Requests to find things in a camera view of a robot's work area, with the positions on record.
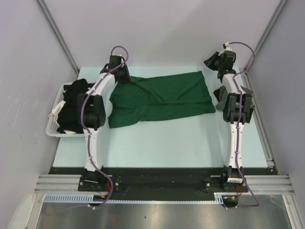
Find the green t shirt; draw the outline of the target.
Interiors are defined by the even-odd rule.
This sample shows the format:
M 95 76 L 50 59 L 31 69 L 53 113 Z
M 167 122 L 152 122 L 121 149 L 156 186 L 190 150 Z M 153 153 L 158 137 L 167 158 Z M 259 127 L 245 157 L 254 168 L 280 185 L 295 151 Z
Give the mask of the green t shirt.
M 110 102 L 110 128 L 215 113 L 201 71 L 151 78 L 132 77 L 130 83 L 115 87 Z

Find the white plastic basket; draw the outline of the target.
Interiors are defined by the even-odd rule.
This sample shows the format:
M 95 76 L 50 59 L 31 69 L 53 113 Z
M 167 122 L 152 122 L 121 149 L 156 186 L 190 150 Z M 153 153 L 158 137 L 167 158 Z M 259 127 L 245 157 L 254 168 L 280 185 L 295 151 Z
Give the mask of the white plastic basket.
M 53 108 L 63 99 L 63 91 L 64 91 L 64 85 L 70 85 L 72 82 L 64 83 L 59 87 L 58 93 L 56 95 L 56 98 L 54 100 Z M 61 134 L 60 132 L 57 132 L 58 124 L 49 118 L 47 126 L 46 126 L 46 134 L 50 137 L 84 137 L 84 134 Z

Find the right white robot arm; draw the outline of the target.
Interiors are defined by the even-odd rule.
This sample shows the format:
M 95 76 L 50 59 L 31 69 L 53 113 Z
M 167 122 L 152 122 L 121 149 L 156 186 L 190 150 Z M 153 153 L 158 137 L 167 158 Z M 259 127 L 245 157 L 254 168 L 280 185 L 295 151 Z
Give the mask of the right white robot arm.
M 227 158 L 219 181 L 224 191 L 236 190 L 244 183 L 242 137 L 244 127 L 250 123 L 254 111 L 252 93 L 237 81 L 237 72 L 233 69 L 235 59 L 236 53 L 227 47 L 204 61 L 206 67 L 217 71 L 217 78 L 222 83 L 214 95 L 228 128 Z

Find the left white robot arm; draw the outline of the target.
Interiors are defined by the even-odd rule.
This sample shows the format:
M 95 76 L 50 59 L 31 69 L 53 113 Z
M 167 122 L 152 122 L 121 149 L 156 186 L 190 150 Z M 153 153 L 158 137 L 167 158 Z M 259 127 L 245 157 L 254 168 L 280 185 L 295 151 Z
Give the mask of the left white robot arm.
M 111 139 L 108 123 L 112 112 L 110 96 L 118 83 L 129 82 L 131 78 L 126 60 L 121 55 L 112 54 L 98 81 L 87 92 L 78 95 L 79 122 L 83 127 L 88 154 L 82 177 L 83 182 L 88 182 L 96 191 L 105 186 L 105 176 L 98 170 L 104 165 Z

